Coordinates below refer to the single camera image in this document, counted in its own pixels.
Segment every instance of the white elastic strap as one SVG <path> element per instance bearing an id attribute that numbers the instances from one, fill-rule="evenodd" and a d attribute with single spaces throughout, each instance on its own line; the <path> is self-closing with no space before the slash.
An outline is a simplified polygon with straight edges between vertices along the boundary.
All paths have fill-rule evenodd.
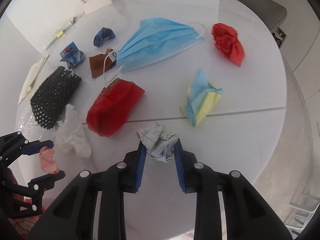
<path id="1" fill-rule="evenodd" d="M 203 34 L 204 34 L 204 33 L 207 31 L 207 29 L 208 29 L 203 23 L 198 22 L 198 21 L 196 21 L 196 20 L 194 20 L 194 19 L 191 19 L 191 18 L 188 18 L 188 17 L 184 17 L 184 18 L 178 19 L 178 20 L 176 20 L 176 22 L 178 22 L 178 21 L 180 21 L 180 20 L 183 20 L 183 19 L 188 19 L 188 20 L 190 20 L 190 21 L 194 21 L 194 22 L 196 22 L 196 23 L 199 23 L 199 24 L 204 28 L 204 31 L 199 34 L 199 36 L 197 37 L 197 39 L 199 39 L 200 37 L 202 37 Z"/>
<path id="2" fill-rule="evenodd" d="M 119 51 L 119 49 L 118 49 L 118 50 L 113 50 L 113 51 L 111 51 L 111 52 L 106 56 L 106 58 L 104 59 L 104 62 L 103 62 L 103 81 L 104 81 L 105 83 L 110 83 L 111 81 L 113 81 L 113 80 L 117 77 L 117 75 L 119 74 L 119 72 L 121 71 L 121 69 L 124 67 L 124 65 L 121 65 L 121 66 L 119 67 L 118 71 L 116 72 L 116 74 L 115 74 L 112 78 L 110 78 L 109 80 L 106 81 L 105 75 L 104 75 L 104 71 L 105 71 L 105 69 L 106 69 L 106 61 L 107 61 L 107 58 L 108 58 L 112 53 L 115 53 L 115 52 L 117 52 L 117 51 Z"/>

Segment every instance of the round table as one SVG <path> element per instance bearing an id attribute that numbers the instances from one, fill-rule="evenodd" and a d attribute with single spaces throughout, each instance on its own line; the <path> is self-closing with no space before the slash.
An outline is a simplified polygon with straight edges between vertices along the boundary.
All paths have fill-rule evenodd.
<path id="1" fill-rule="evenodd" d="M 121 161 L 127 152 L 136 150 L 139 138 L 135 131 L 155 120 L 163 121 L 169 133 L 179 136 L 185 150 L 193 152 L 198 161 L 216 171 L 239 170 L 254 182 L 267 165 L 284 123 L 284 64 L 267 27 L 237 0 L 116 0 L 82 16 L 63 38 L 52 44 L 48 49 L 50 57 L 35 87 L 64 64 L 59 62 L 59 52 L 74 41 L 86 58 L 74 68 L 83 81 L 71 104 L 85 123 L 89 108 L 107 86 L 102 76 L 91 78 L 89 57 L 105 53 L 106 47 L 120 49 L 139 28 L 140 20 L 151 17 L 197 20 L 208 28 L 206 41 L 161 62 L 118 76 L 143 88 L 144 96 L 126 124 L 110 138 L 99 137 L 83 125 L 93 150 L 89 160 L 56 151 L 54 158 L 62 170 L 65 168 L 67 176 L 63 182 L 56 183 L 58 189 L 51 190 L 52 198 L 83 167 L 103 171 Z M 202 32 L 201 25 L 187 19 L 182 21 Z M 210 32 L 212 25 L 219 22 L 238 31 L 246 55 L 240 68 L 225 59 L 214 46 Z M 96 48 L 93 38 L 102 27 L 111 28 L 116 38 Z M 199 68 L 204 69 L 211 84 L 223 88 L 223 94 L 210 115 L 194 128 L 181 116 L 179 107 L 186 104 L 188 87 Z M 18 107 L 17 129 L 29 140 L 50 139 L 52 130 L 44 130 L 34 123 L 29 104 L 31 96 Z M 19 159 L 26 182 L 43 174 L 36 158 L 22 156 Z M 147 158 L 139 192 L 125 194 L 124 200 L 128 239 L 163 240 L 194 227 L 196 195 L 182 193 L 174 162 L 161 163 Z"/>

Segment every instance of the surgical mask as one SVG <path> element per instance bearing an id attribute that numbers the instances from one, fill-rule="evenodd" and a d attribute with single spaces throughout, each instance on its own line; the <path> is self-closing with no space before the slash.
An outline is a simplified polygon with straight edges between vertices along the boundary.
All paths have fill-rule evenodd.
<path id="1" fill-rule="evenodd" d="M 191 26 L 177 21 L 164 18 L 142 20 L 140 28 L 127 43 L 120 50 L 114 50 L 110 53 L 118 51 L 116 62 L 120 67 L 116 75 L 108 81 L 105 80 L 105 75 L 103 75 L 104 81 L 111 82 L 120 71 L 125 73 L 156 63 L 205 40 L 202 35 L 206 31 L 206 27 L 203 24 L 199 23 L 204 27 L 204 31 L 198 34 Z"/>

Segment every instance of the floor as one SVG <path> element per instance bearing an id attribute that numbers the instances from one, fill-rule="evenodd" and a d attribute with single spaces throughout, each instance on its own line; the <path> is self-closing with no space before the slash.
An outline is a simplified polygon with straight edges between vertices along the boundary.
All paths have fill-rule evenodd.
<path id="1" fill-rule="evenodd" d="M 297 212 L 290 201 L 301 201 L 308 191 L 312 170 L 312 144 L 308 115 L 299 87 L 285 63 L 287 77 L 287 112 L 278 145 L 264 171 L 253 184 L 279 218 L 290 223 Z M 227 239 L 225 225 L 223 239 Z M 191 240 L 193 231 L 172 238 Z"/>

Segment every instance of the white box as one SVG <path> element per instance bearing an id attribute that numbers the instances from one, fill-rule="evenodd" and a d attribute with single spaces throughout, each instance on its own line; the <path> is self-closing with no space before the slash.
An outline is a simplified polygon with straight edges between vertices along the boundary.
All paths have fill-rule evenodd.
<path id="1" fill-rule="evenodd" d="M 83 4 L 83 11 L 85 14 L 94 12 L 103 6 L 113 3 L 115 0 L 89 0 Z"/>

